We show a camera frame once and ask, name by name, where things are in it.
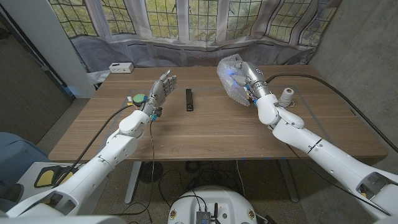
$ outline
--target wire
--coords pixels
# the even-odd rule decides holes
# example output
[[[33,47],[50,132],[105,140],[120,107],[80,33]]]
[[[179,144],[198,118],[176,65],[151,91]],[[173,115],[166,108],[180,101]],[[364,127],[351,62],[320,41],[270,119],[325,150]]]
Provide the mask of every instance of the wire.
[[[150,125],[149,125],[150,140],[151,140],[151,143],[152,143],[152,179],[150,181],[149,202],[148,202],[147,206],[145,207],[145,209],[143,209],[141,212],[124,213],[129,207],[131,207],[132,205],[136,204],[136,203],[134,203],[134,204],[129,205],[126,209],[124,209],[124,211],[122,213],[116,213],[116,214],[111,214],[111,215],[139,215],[139,214],[143,213],[144,211],[146,211],[149,208],[150,201],[152,200],[152,193],[154,191],[154,170],[155,170],[155,147],[154,147],[154,138],[152,137],[152,122],[153,121],[151,121]]]
[[[79,167],[81,167],[82,165],[86,164],[87,162],[81,163],[80,165],[78,165],[76,168],[79,169]]]
[[[163,198],[163,200],[166,202],[166,204],[167,204],[170,208],[171,208],[172,206],[171,206],[171,204],[168,203],[168,201],[167,201],[166,198],[164,197],[164,195],[163,195],[163,193],[162,193],[162,189],[160,188],[160,184],[162,183],[163,177],[164,177],[166,174],[168,174],[169,172],[172,172],[172,171],[177,172],[178,175],[180,176],[181,187],[182,187],[182,189],[185,191],[185,187],[184,187],[184,185],[182,184],[182,178],[181,178],[181,173],[180,173],[180,171],[178,171],[178,170],[176,170],[176,169],[171,169],[171,170],[167,171],[166,173],[164,173],[164,174],[160,177],[160,179],[159,179],[159,192],[160,192],[160,196]]]
[[[124,213],[124,212],[125,212],[128,208],[130,208],[132,205],[142,205],[144,208],[146,207],[143,203],[136,202],[136,203],[133,203],[133,204],[129,205],[126,209],[124,209],[123,214],[127,214],[127,213]],[[151,217],[151,215],[150,215],[150,213],[149,213],[149,210],[148,210],[148,209],[146,209],[146,210],[147,210],[147,212],[148,212],[149,221],[152,223],[152,217]]]
[[[286,145],[287,145],[287,147],[289,147],[289,149],[297,156],[297,158],[300,159],[301,162],[303,162],[308,168],[310,168],[312,171],[314,171],[314,173],[316,173],[318,176],[320,176],[323,180],[327,181],[329,184],[331,184],[331,185],[337,187],[338,189],[340,189],[340,190],[346,192],[347,194],[349,194],[349,195],[355,197],[356,199],[358,199],[358,200],[360,200],[360,201],[362,201],[362,202],[364,202],[364,203],[366,203],[366,204],[368,204],[368,205],[370,205],[370,206],[376,208],[376,209],[379,210],[380,212],[382,212],[382,213],[384,213],[384,214],[386,214],[386,215],[388,215],[388,216],[391,216],[390,213],[386,212],[386,211],[383,210],[382,208],[379,208],[379,207],[377,207],[377,206],[375,206],[375,205],[373,205],[373,204],[371,204],[371,203],[369,203],[369,202],[367,202],[367,201],[361,199],[360,197],[356,196],[355,194],[352,194],[351,192],[349,192],[349,191],[347,191],[347,190],[345,190],[345,189],[343,189],[343,188],[337,186],[336,184],[334,184],[334,183],[331,182],[330,180],[326,179],[326,177],[322,176],[322,175],[321,175],[320,173],[318,173],[315,169],[313,169],[310,165],[308,165],[306,162],[304,162],[304,160],[303,160],[299,155],[297,155],[297,153],[291,148],[290,145],[288,145],[288,144],[286,144]]]
[[[243,190],[243,197],[246,197],[246,195],[244,194],[243,180],[242,180],[242,177],[241,177],[241,173],[239,172],[238,160],[236,160],[236,169],[238,170],[239,178],[241,179],[242,190]]]
[[[193,194],[196,196],[196,198],[197,198],[197,201],[198,201],[198,205],[199,205],[199,212],[201,212],[201,208],[200,208],[200,203],[199,203],[199,199],[198,199],[198,196],[195,194],[195,192],[193,191],[193,189],[191,189],[192,190],[192,192],[193,192]]]
[[[178,199],[176,199],[176,201],[178,201],[178,200],[180,200],[180,199],[183,199],[183,198],[187,198],[187,197],[196,197],[196,198],[199,198],[200,200],[202,200],[203,203],[205,204],[205,212],[207,212],[207,205],[206,205],[206,202],[204,201],[203,198],[201,198],[201,197],[199,197],[199,196],[196,196],[196,195],[185,195],[185,196],[179,197]]]
[[[99,129],[99,131],[97,132],[97,134],[93,137],[93,139],[90,141],[90,143],[88,143],[88,145],[86,146],[85,150],[83,152],[81,152],[79,158],[77,158],[77,160],[73,163],[72,166],[70,166],[68,172],[64,173],[64,175],[55,183],[55,185],[52,188],[58,187],[62,181],[67,177],[66,174],[69,174],[69,172],[76,166],[76,164],[78,164],[81,160],[81,158],[86,154],[88,148],[90,148],[90,146],[93,144],[93,142],[95,141],[95,139],[100,135],[100,133],[102,132],[102,130],[105,128],[105,126],[111,121],[111,119],[116,116],[118,113],[122,112],[122,110],[130,107],[131,105],[127,105],[123,108],[121,108],[120,110],[118,110],[117,112],[115,112],[114,114],[112,114],[112,116],[110,116],[108,118],[108,120],[105,121],[104,125],[102,125],[101,129]]]
[[[256,213],[256,215],[257,215],[258,217],[260,217],[262,220],[264,220],[264,221],[267,221],[267,222],[268,222],[268,219],[266,219],[266,218],[262,217],[262,216],[261,216],[261,215],[259,215],[258,213]]]
[[[301,73],[280,73],[277,75],[273,75],[271,77],[269,77],[266,80],[266,83],[270,83],[274,78],[276,77],[282,77],[282,76],[293,76],[293,77],[306,77],[306,78],[312,78],[322,84],[324,84],[325,86],[329,87],[331,90],[333,90],[335,93],[337,93],[339,96],[342,97],[342,99],[344,99],[369,125],[370,127],[373,128],[373,130],[375,130],[375,132],[378,133],[378,135],[380,135],[381,138],[383,138],[383,140],[385,140],[385,142],[387,142],[387,144],[393,148],[393,150],[395,150],[396,152],[398,152],[398,147],[395,146],[377,127],[376,125],[374,125],[372,123],[372,121],[369,120],[368,117],[365,116],[365,114],[362,113],[361,110],[359,110],[353,102],[351,102],[344,94],[342,94],[340,91],[338,91],[335,87],[331,86],[329,83],[323,81],[322,79],[318,78],[318,77],[314,77],[312,75],[306,75],[306,74],[301,74]]]

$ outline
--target robot finger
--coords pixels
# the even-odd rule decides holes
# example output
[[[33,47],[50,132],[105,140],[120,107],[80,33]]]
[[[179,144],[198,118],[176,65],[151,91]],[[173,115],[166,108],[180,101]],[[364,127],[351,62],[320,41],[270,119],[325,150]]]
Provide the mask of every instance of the robot finger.
[[[166,81],[167,77],[169,77],[171,70],[167,70],[159,79],[163,82]]]

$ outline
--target white cylindrical object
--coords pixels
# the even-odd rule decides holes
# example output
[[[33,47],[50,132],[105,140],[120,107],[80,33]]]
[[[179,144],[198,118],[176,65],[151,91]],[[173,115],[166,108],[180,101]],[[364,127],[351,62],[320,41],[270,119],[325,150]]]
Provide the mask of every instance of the white cylindrical object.
[[[278,100],[279,106],[285,108],[286,106],[290,105],[292,102],[294,91],[291,88],[284,89],[282,96],[280,96]]]

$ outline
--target robotic arm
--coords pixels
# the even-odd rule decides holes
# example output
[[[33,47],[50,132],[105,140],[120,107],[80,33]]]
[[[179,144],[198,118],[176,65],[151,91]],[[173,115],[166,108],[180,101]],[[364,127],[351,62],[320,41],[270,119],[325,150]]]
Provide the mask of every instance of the robotic arm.
[[[303,119],[278,106],[276,96],[269,91],[258,68],[249,62],[239,62],[235,67],[240,68],[246,78],[236,75],[232,78],[257,99],[259,119],[271,127],[277,139],[306,153],[351,194],[392,216],[398,215],[398,175],[363,164],[307,130]],[[357,201],[375,219],[388,217],[367,203]]]
[[[142,129],[159,110],[166,96],[176,88],[177,77],[169,77],[170,70],[164,73],[153,85],[149,97],[127,118],[119,129],[107,140],[106,146],[78,172],[58,187],[27,198],[10,209],[6,216],[15,217],[64,217],[79,215],[81,205],[94,192],[117,164],[127,159],[137,149],[137,141],[142,137]]]

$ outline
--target white curtain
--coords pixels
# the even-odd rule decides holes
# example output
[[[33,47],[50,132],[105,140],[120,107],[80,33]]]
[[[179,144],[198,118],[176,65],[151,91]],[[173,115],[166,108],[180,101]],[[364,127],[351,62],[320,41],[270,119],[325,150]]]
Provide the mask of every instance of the white curtain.
[[[340,0],[49,0],[87,72],[306,64]]]

